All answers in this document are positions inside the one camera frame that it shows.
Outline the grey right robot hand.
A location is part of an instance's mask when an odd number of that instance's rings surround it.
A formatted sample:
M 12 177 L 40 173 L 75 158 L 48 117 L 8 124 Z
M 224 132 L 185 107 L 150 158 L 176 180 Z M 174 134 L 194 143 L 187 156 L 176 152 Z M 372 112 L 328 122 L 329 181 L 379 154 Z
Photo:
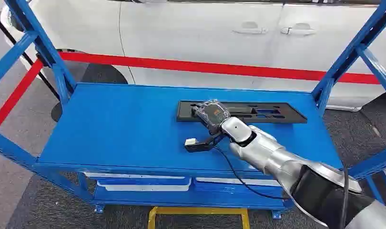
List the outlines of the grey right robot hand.
M 192 113 L 201 119 L 211 135 L 220 132 L 221 124 L 231 117 L 227 107 L 217 99 L 195 104 L 192 107 Z

